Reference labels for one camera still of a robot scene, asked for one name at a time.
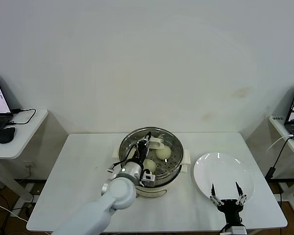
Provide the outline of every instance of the white table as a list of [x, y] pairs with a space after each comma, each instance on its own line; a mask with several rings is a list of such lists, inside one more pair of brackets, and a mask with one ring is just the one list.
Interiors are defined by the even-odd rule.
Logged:
[[[33, 114], [33, 111], [25, 111], [20, 112], [13, 117], [13, 121], [15, 122], [26, 122], [31, 115]], [[15, 127], [15, 135], [14, 139], [5, 144], [0, 143], [0, 160], [2, 159], [15, 159], [17, 158], [24, 148], [26, 147], [27, 143], [30, 141], [32, 136], [37, 131], [38, 127], [41, 125], [41, 123], [44, 121], [48, 114], [48, 111], [46, 109], [38, 109], [36, 111], [36, 114], [33, 116], [31, 121], [26, 125], [13, 125], [13, 126], [7, 126], [7, 127]], [[16, 194], [20, 196], [20, 199], [15, 205], [15, 208], [22, 207], [24, 202], [31, 202], [33, 199], [32, 194], [30, 194], [30, 190], [32, 189], [34, 184], [27, 184], [26, 188], [23, 188], [21, 185], [19, 185], [14, 179], [13, 176], [9, 173], [7, 169], [1, 164], [0, 162], [0, 182], [9, 187], [11, 190], [13, 190]]]
[[[81, 205], [100, 197], [113, 150], [126, 134], [71, 134], [50, 173], [27, 223], [31, 231], [54, 231]], [[224, 214], [195, 186], [192, 169], [199, 156], [223, 152], [244, 162], [252, 172], [255, 193], [240, 213], [248, 230], [280, 228], [287, 221], [251, 152], [239, 133], [176, 133], [191, 151], [188, 172], [180, 173], [167, 194], [138, 197], [113, 216], [106, 233], [219, 231]]]
[[[284, 126], [285, 117], [279, 115], [271, 115], [269, 117], [270, 122], [278, 131], [281, 136], [289, 135], [289, 131]], [[287, 145], [294, 152], [294, 140], [289, 140]], [[289, 202], [293, 211], [294, 211], [294, 184], [291, 187], [288, 187], [286, 183], [279, 183], [280, 187], [283, 190], [282, 193], [282, 202]], [[276, 200], [280, 201], [280, 194], [274, 195]]]

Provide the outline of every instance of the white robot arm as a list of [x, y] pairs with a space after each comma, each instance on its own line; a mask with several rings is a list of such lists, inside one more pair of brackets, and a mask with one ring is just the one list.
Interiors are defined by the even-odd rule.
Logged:
[[[136, 198], [135, 185], [153, 186], [155, 176], [149, 170], [143, 170], [143, 162], [149, 152], [150, 137], [151, 132], [132, 146], [136, 148], [134, 156], [127, 160], [120, 172], [113, 174], [103, 185], [102, 197], [98, 201], [86, 203], [52, 235], [101, 234], [108, 227], [116, 210], [128, 208], [133, 204]], [[123, 161], [113, 164], [108, 171], [112, 173], [115, 166], [125, 162], [127, 156]]]
[[94, 202], [86, 203], [53, 235], [98, 235], [108, 227], [116, 210], [128, 208], [136, 197], [135, 185], [127, 178], [116, 178], [106, 193]]

